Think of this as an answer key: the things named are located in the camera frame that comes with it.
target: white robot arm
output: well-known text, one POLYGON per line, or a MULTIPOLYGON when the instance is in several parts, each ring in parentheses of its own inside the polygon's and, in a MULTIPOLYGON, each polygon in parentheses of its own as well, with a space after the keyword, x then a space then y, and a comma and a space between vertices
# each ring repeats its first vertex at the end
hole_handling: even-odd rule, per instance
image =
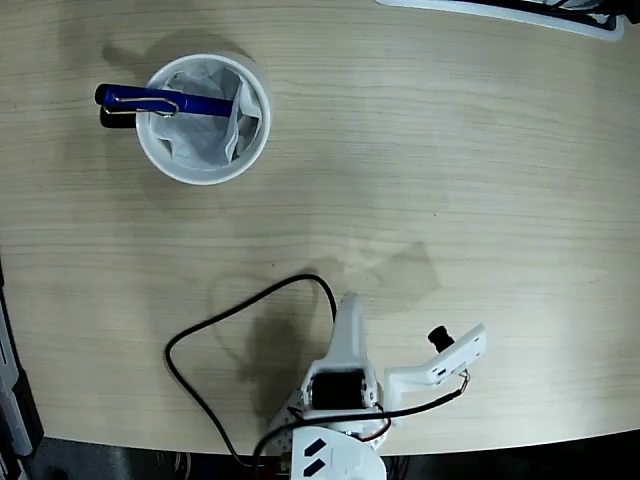
MULTIPOLYGON (((477 325, 457 341, 438 327, 429 340, 438 355, 420 366, 385 371, 384 411, 399 410, 405 392, 436 388, 463 374, 487 348, 486 332, 477 325)), ((293 392, 271 428, 294 420, 335 416, 323 426, 301 427, 278 438, 280 453, 291 452, 292 480, 385 480, 386 468, 376 450, 386 440, 391 420, 343 421, 339 417, 380 413, 379 386, 367 357, 362 302, 344 296, 335 318, 327 355, 311 364, 301 389, 293 392)), ((393 424, 400 426, 399 418, 393 424)))

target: white plastic bracket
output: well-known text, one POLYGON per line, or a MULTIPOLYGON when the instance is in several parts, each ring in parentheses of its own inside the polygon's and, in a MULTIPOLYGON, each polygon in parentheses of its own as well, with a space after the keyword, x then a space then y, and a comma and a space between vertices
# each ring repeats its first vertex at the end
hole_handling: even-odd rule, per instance
MULTIPOLYGON (((487 350, 487 333, 482 324, 474 327, 428 362, 417 367, 388 368, 384 372, 384 409, 402 408, 405 392, 422 392, 438 387, 452 375, 458 375, 487 350)), ((393 424, 402 424, 399 418, 393 424)))

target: pen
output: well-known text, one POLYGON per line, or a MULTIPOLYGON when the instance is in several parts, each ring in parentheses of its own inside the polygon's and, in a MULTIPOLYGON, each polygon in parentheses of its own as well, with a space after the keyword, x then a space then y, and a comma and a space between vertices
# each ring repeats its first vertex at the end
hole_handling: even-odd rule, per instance
POLYGON ((128 85, 98 85, 95 100, 102 105, 107 114, 112 113, 109 107, 134 112, 154 112, 165 117, 176 113, 192 113, 196 115, 212 115, 230 117, 233 102, 219 98, 188 95, 174 90, 132 87, 128 85))

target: white cup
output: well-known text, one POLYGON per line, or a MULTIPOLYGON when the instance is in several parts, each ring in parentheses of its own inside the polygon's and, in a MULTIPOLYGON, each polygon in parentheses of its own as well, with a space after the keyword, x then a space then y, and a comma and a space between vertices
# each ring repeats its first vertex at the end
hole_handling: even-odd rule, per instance
POLYGON ((253 142, 228 165, 215 169, 199 170, 176 162, 173 160, 167 142, 160 140, 151 133, 150 119, 151 115, 155 114, 147 112, 136 114, 138 140, 149 160, 171 178, 191 185, 215 185, 231 180, 243 173, 257 160, 267 143, 269 131, 271 130, 272 101, 267 78, 253 60, 243 55, 233 52, 197 53, 178 58, 158 70, 147 83, 147 88, 162 88, 169 78, 184 70, 185 66, 191 62, 200 63, 211 60, 225 64, 230 70, 244 77, 255 90, 262 111, 262 123, 256 132, 253 142))

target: black cable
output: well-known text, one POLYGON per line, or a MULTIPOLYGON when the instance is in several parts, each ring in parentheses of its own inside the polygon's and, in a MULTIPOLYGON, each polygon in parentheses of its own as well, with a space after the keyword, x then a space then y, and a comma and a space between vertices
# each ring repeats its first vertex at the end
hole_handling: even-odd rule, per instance
POLYGON ((333 422, 355 422, 360 420, 382 420, 382 419, 391 419, 398 417, 406 417, 408 415, 415 415, 416 413, 426 412, 427 410, 431 410, 433 408, 439 407, 440 405, 444 405, 452 400, 455 400, 460 395, 462 395, 462 390, 458 389, 451 393, 447 393, 440 398, 436 398, 431 402, 427 402, 422 405, 417 405, 415 407, 405 408, 403 410, 396 410, 393 412, 380 412, 380 413, 356 413, 352 415, 331 415, 328 417, 317 417, 309 420, 300 420, 297 422, 287 423, 286 425, 282 425, 278 428, 271 430, 267 433, 256 445, 256 448, 253 450, 253 469, 256 480, 260 480, 260 455, 262 451, 265 449, 267 444, 273 440, 278 435, 295 430, 296 428, 301 427, 312 427, 314 425, 325 425, 327 423, 333 422))
POLYGON ((299 275, 294 275, 292 277, 285 278, 284 280, 281 280, 278 283, 271 285, 269 288, 266 288, 263 291, 255 294, 253 297, 248 298, 247 300, 236 305, 235 307, 232 307, 225 312, 219 313, 218 315, 211 317, 208 320, 197 323, 192 327, 189 327, 186 330, 183 330, 182 332, 178 333, 175 337, 173 337, 171 340, 169 340, 169 343, 167 343, 167 345, 164 347, 164 358, 165 358, 165 361, 167 362, 167 367, 169 368, 169 371, 175 377, 178 383, 180 383, 180 385, 184 387, 187 393, 191 395, 191 397, 196 401, 196 403, 200 405, 202 410, 204 410, 204 412, 207 414, 209 419, 213 422, 213 424, 218 429, 218 432, 220 433, 220 436, 222 437, 222 440, 224 441, 225 445, 229 449, 229 453, 231 454, 231 456, 243 467, 249 468, 251 467, 251 465, 248 465, 242 461, 242 459, 238 455, 238 452, 234 448, 233 443, 229 438, 229 435, 225 431, 224 427, 222 426, 222 423, 220 422, 216 414, 213 413, 213 410, 211 410, 207 402, 204 401, 204 399, 195 390, 195 388, 193 388, 189 384, 189 382, 187 382, 185 378, 180 374, 180 372, 178 372, 178 369, 176 368, 175 364, 173 363, 173 359, 171 358, 171 349, 176 345, 176 343, 178 343, 183 338, 188 337, 192 333, 196 333, 202 330, 203 328, 207 328, 207 327, 210 327, 211 325, 215 325, 216 323, 224 320, 225 318, 235 315, 236 313, 241 312, 245 308, 250 307, 254 303, 259 302, 260 300, 271 295, 277 290, 280 290, 281 288, 291 285, 292 283, 296 283, 304 280, 311 280, 311 281, 317 282, 322 287, 324 292, 327 294, 327 298, 329 299, 329 304, 331 306, 331 318, 335 321, 336 312, 337 312, 336 300, 335 298, 333 298, 333 292, 331 291, 331 287, 329 287, 329 284, 325 282, 322 278, 320 278, 318 275, 314 275, 313 273, 301 273, 299 275))
POLYGON ((411 462, 411 457, 410 456, 406 456, 404 457, 404 468, 402 469, 402 474, 399 477, 399 480, 406 480, 407 478, 407 474, 409 473, 409 463, 411 462))

